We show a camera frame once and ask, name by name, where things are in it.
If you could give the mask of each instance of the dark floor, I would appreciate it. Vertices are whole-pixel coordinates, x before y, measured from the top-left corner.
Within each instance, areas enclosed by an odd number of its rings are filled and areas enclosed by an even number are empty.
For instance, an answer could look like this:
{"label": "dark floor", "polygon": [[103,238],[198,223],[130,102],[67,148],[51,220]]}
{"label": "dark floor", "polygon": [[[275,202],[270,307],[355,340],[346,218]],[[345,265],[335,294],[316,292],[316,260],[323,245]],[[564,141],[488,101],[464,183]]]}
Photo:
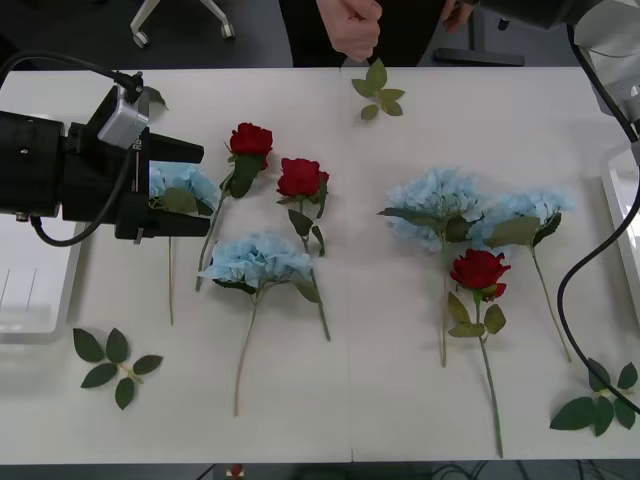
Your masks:
{"label": "dark floor", "polygon": [[[227,42],[220,23],[198,0],[164,0],[143,26],[151,44],[132,41],[129,24],[141,0],[0,0],[0,33],[19,48],[46,48],[109,68],[277,68],[290,67],[287,36],[278,0],[222,0],[236,30]],[[486,49],[524,55],[528,66],[575,65],[562,28],[543,32],[512,24],[497,29],[486,15]],[[449,35],[440,28],[420,63],[433,65],[437,47],[468,48],[467,30]]]}

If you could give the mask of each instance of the rose stem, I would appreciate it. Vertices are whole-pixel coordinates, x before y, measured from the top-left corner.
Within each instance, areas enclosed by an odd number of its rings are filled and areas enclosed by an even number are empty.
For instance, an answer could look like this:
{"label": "rose stem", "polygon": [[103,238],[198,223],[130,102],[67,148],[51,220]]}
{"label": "rose stem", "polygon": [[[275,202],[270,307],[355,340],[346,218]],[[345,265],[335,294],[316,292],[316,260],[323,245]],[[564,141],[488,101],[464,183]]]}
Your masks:
{"label": "rose stem", "polygon": [[236,373],[236,388],[233,396],[233,416],[238,416],[238,397],[240,394],[240,378],[242,377],[242,366],[244,365],[244,357],[247,353],[247,346],[249,345],[249,337],[251,336],[251,330],[253,329],[253,324],[256,321],[256,313],[258,311],[258,301],[260,300],[260,293],[262,291],[262,286],[258,287],[256,290],[256,298],[253,299],[251,297],[251,302],[253,303],[253,314],[251,315],[251,323],[249,324],[249,330],[247,330],[247,336],[244,339],[244,345],[242,347],[242,353],[240,354],[240,362],[238,363],[238,372]]}
{"label": "rose stem", "polygon": [[[300,200],[300,213],[304,215],[304,206],[303,201]],[[311,257],[311,253],[309,251],[309,236],[307,238],[300,237],[302,239],[302,244],[304,245],[304,251],[307,255]],[[316,289],[316,293],[318,294],[318,299],[320,303],[318,303],[318,312],[320,313],[320,320],[322,320],[322,328],[324,328],[324,336],[327,339],[327,342],[331,341],[331,334],[329,333],[329,325],[327,324],[327,317],[324,314],[324,305],[322,304],[322,298],[320,297],[320,289],[318,288],[318,281],[316,280],[316,272],[313,269],[313,266],[310,270],[311,274],[311,282],[313,283],[313,287]]]}
{"label": "rose stem", "polygon": [[173,327],[173,242],[169,237],[169,316]]}
{"label": "rose stem", "polygon": [[[480,323],[480,303],[482,298],[475,299],[476,302],[476,323]],[[496,446],[498,448],[498,456],[503,458],[502,453],[502,434],[500,433],[500,415],[498,414],[498,400],[496,399],[496,391],[493,387],[493,377],[491,376],[491,368],[489,367],[489,357],[487,356],[487,349],[484,344],[486,340],[478,338],[480,342],[480,348],[482,349],[482,357],[484,358],[484,367],[487,370],[487,381],[489,382],[489,390],[491,390],[491,403],[493,406],[493,424],[496,430]]]}
{"label": "rose stem", "polygon": [[444,275],[442,277],[442,354],[440,360],[442,368],[447,366],[447,315],[449,312],[449,298],[447,295],[447,241],[444,236],[440,237],[442,242],[442,268]]}
{"label": "rose stem", "polygon": [[[207,247],[209,246],[209,242],[211,241],[211,236],[213,235],[213,230],[216,228],[216,222],[218,221],[218,215],[220,214],[220,210],[222,209],[222,202],[224,202],[224,199],[227,198],[227,183],[229,183],[229,180],[231,180],[231,178],[233,177],[233,173],[231,172],[227,178],[224,179],[224,182],[222,182],[222,185],[220,186],[220,189],[222,190],[222,193],[220,194],[220,200],[218,201],[218,207],[216,208],[216,211],[213,214],[213,219],[211,220],[211,225],[209,226],[209,231],[207,232],[207,238],[204,241],[204,245],[202,246],[202,252],[200,252],[200,261],[198,262],[198,272],[202,272],[202,270],[204,269],[204,256],[207,253]],[[197,277],[196,278],[196,292],[200,291],[200,287],[202,286],[202,277]]]}
{"label": "rose stem", "polygon": [[569,353],[567,344],[564,341],[564,335],[562,335],[562,330],[560,330],[560,325],[558,325],[558,320],[556,319],[556,315],[555,313],[553,313],[553,307],[551,306],[551,300],[549,299],[549,291],[547,290],[547,284],[544,281],[544,277],[542,276],[542,270],[540,269],[540,265],[538,264],[538,258],[536,257],[536,250],[534,247],[529,247],[529,251],[531,252],[531,257],[533,257],[533,263],[536,265],[536,270],[538,271],[540,282],[542,282],[542,289],[544,290],[544,296],[547,299],[547,305],[549,306],[549,313],[551,314],[551,319],[553,320],[553,323],[556,326],[556,330],[558,331],[558,336],[560,337],[560,341],[562,342],[564,353],[567,354],[567,361],[571,363],[572,361],[571,354]]}

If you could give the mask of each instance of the flower stem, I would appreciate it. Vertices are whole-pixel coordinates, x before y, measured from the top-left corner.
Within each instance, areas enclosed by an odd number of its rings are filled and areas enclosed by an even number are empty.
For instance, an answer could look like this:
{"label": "flower stem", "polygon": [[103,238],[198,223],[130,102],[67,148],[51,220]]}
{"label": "flower stem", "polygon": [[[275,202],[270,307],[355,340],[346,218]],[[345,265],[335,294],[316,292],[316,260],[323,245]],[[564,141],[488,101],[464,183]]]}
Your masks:
{"label": "flower stem", "polygon": [[118,368],[122,369],[122,371],[127,374],[127,377],[136,382],[138,385],[142,385],[144,383],[144,381],[135,373],[133,373],[133,370],[127,367],[124,363],[118,363]]}
{"label": "flower stem", "polygon": [[538,258],[536,257],[536,251],[534,247],[529,247],[529,251],[531,252],[531,257],[533,257],[533,263],[536,265],[536,270],[538,271],[538,276],[540,277],[540,282],[542,282],[542,289],[544,290],[544,296],[547,299],[547,305],[549,307],[549,313],[551,314],[551,318],[553,320],[554,325],[556,326],[556,330],[558,331],[558,336],[560,337],[560,342],[562,342],[562,348],[564,348],[564,353],[567,355],[567,361],[571,363],[571,353],[569,353],[569,349],[567,348],[567,344],[564,341],[564,335],[562,335],[562,330],[560,330],[560,325],[558,325],[558,320],[556,319],[555,313],[553,313],[553,307],[551,306],[551,300],[549,298],[549,291],[547,290],[547,284],[544,281],[544,277],[542,276],[542,270],[540,269],[540,265],[538,264]]}
{"label": "flower stem", "polygon": [[442,242],[442,353],[440,361],[442,368],[447,366],[447,318],[449,315],[449,296],[447,289],[447,241],[444,236],[440,238]]}
{"label": "flower stem", "polygon": [[[311,255],[309,253],[309,241],[303,237],[302,243],[304,244],[304,251],[307,255]],[[320,298],[320,289],[318,288],[318,281],[316,280],[316,272],[311,267],[311,282],[313,283],[316,292],[318,293],[318,298]],[[327,339],[327,342],[331,341],[331,334],[329,333],[329,325],[327,324],[327,317],[324,314],[324,305],[322,304],[322,298],[320,298],[320,303],[318,303],[318,312],[320,313],[320,320],[322,320],[322,328],[324,328],[324,336]]]}
{"label": "flower stem", "polygon": [[236,388],[233,396],[233,416],[238,416],[238,397],[240,393],[240,378],[242,377],[242,366],[244,365],[244,358],[247,354],[247,346],[249,345],[249,337],[251,336],[251,330],[253,329],[253,324],[256,321],[256,313],[258,312],[258,301],[260,300],[260,288],[256,291],[256,298],[253,300],[253,314],[251,315],[251,323],[249,324],[249,330],[247,330],[247,336],[244,339],[244,345],[242,347],[242,353],[240,354],[240,362],[238,363],[238,372],[236,373]]}
{"label": "flower stem", "polygon": [[173,242],[169,237],[169,317],[173,327]]}
{"label": "flower stem", "polygon": [[[480,323],[480,303],[481,299],[476,300],[476,323]],[[493,377],[491,376],[491,367],[489,367],[489,357],[487,356],[487,349],[485,348],[486,340],[478,338],[480,342],[480,348],[482,349],[482,358],[484,359],[484,368],[487,370],[487,381],[489,382],[489,390],[491,391],[491,404],[493,407],[493,425],[496,431],[496,447],[498,449],[498,456],[503,458],[502,453],[502,433],[500,432],[500,415],[498,414],[498,400],[496,399],[496,391],[493,386]]]}
{"label": "flower stem", "polygon": [[[227,177],[224,181],[223,186],[226,186],[227,181],[231,178],[231,175]],[[227,198],[226,189],[222,191],[220,195],[220,201],[218,202],[218,207],[216,208],[215,213],[213,214],[213,219],[211,220],[211,225],[209,226],[209,231],[207,232],[207,238],[204,241],[204,245],[202,246],[202,252],[200,252],[200,261],[198,262],[198,272],[202,272],[204,270],[204,257],[207,253],[207,248],[209,247],[209,242],[211,241],[211,237],[213,235],[213,230],[216,228],[216,222],[218,221],[218,215],[220,215],[220,210],[222,209],[222,202]],[[200,291],[200,287],[202,286],[202,277],[196,278],[196,292]]]}

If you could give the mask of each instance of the red rose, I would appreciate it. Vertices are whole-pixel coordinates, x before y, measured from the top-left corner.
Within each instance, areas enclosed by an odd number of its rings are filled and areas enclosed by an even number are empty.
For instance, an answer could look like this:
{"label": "red rose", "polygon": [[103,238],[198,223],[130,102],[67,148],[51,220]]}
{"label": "red rose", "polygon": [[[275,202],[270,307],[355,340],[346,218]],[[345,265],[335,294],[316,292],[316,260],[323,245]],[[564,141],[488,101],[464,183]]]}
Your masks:
{"label": "red rose", "polygon": [[264,170],[269,166],[267,155],[272,150],[273,134],[270,130],[256,127],[251,123],[241,123],[231,135],[230,148],[236,155],[264,155]]}
{"label": "red rose", "polygon": [[496,257],[490,252],[469,249],[464,257],[453,262],[451,278],[469,290],[483,290],[495,286],[495,291],[486,295],[484,300],[498,298],[507,288],[506,284],[498,283],[498,280],[511,268],[509,265],[502,265],[502,260],[503,253]]}
{"label": "red rose", "polygon": [[320,171],[318,162],[304,158],[282,159],[282,177],[278,180],[278,193],[285,197],[303,195],[313,197],[320,190],[321,180],[326,184],[329,174]]}

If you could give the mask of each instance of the white tray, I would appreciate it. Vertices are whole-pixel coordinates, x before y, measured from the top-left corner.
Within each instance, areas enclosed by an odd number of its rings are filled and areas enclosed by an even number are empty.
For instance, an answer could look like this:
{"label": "white tray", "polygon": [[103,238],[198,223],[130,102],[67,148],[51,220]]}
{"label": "white tray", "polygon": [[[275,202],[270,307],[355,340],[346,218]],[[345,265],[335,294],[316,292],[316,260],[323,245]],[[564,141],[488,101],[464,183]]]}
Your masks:
{"label": "white tray", "polygon": [[[42,223],[61,239],[84,228],[61,219]],[[80,245],[51,247],[10,215],[0,215],[0,239],[0,343],[52,343],[67,320]]]}
{"label": "white tray", "polygon": [[[609,162],[602,174],[602,182],[613,226],[617,228],[631,209],[640,182],[638,167],[630,151],[627,150]],[[625,234],[618,239],[618,245],[636,318],[640,319],[640,215],[636,215]]]}

